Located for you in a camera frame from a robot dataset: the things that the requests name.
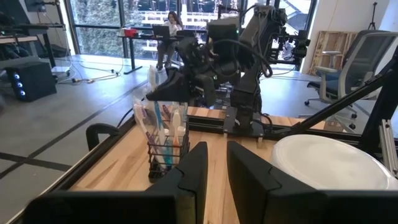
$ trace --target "woman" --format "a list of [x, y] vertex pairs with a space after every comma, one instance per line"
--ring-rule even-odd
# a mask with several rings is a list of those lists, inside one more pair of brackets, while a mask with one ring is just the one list
[[[170, 31], [170, 36], [177, 35], [178, 30], [182, 30], [183, 26], [181, 20], [177, 17], [177, 14], [173, 11], [169, 12], [169, 20], [163, 24], [163, 26], [168, 26]], [[171, 59], [174, 53], [174, 48], [177, 45], [176, 41], [168, 42], [163, 41], [157, 46], [157, 69], [163, 69], [163, 58], [167, 54], [167, 60], [165, 66], [168, 67], [171, 64]]]

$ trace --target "red object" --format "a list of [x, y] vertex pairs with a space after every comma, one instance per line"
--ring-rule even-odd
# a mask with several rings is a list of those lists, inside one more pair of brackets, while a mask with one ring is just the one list
[[126, 37], [133, 37], [133, 36], [135, 36], [135, 34], [138, 32], [138, 30], [136, 30], [136, 29], [125, 29], [124, 30], [124, 35], [126, 36]]

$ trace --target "wire basket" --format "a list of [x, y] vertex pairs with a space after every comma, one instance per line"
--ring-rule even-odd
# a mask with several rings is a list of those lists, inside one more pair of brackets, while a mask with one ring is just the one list
[[[150, 144], [148, 145], [149, 155], [149, 181], [155, 183], [162, 178], [168, 171], [173, 169], [189, 152], [189, 130], [188, 123], [185, 124], [185, 133], [178, 137], [179, 146], [173, 146], [173, 137], [166, 136], [165, 144]], [[155, 142], [158, 141], [159, 135], [154, 135]]]

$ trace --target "table leg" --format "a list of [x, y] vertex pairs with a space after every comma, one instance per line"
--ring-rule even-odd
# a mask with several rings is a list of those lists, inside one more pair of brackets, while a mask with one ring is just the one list
[[134, 44], [133, 44], [131, 38], [129, 38], [129, 46], [130, 46], [130, 58], [131, 58], [131, 71], [124, 72], [125, 75], [130, 74], [130, 73], [142, 68], [142, 66], [138, 66], [136, 68], [136, 63], [135, 63], [135, 58], [134, 58]]
[[54, 54], [52, 53], [49, 35], [47, 33], [43, 34], [43, 39], [44, 39], [45, 48], [47, 49], [47, 53], [49, 55], [51, 67], [53, 68], [55, 67], [55, 59], [54, 59]]

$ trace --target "wooden tabletop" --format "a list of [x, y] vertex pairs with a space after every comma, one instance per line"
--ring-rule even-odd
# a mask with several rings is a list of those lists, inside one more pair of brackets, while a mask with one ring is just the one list
[[[29, 42], [29, 41], [36, 41], [37, 37], [34, 36], [29, 36], [29, 37], [18, 37], [18, 42]], [[10, 43], [15, 43], [16, 38], [15, 37], [7, 37], [7, 36], [0, 36], [0, 44], [10, 44]]]
[[[195, 116], [224, 118], [221, 110], [189, 108]], [[290, 126], [302, 119], [271, 116], [274, 124]], [[314, 128], [323, 129], [324, 122]], [[261, 158], [268, 160], [275, 141], [253, 138], [224, 138], [222, 134], [190, 131], [191, 148], [200, 141], [208, 145], [208, 181], [205, 223], [239, 223], [226, 163], [227, 141], [237, 141]], [[100, 159], [70, 190], [145, 190], [149, 163], [146, 139], [139, 126], [134, 126], [109, 152]]]

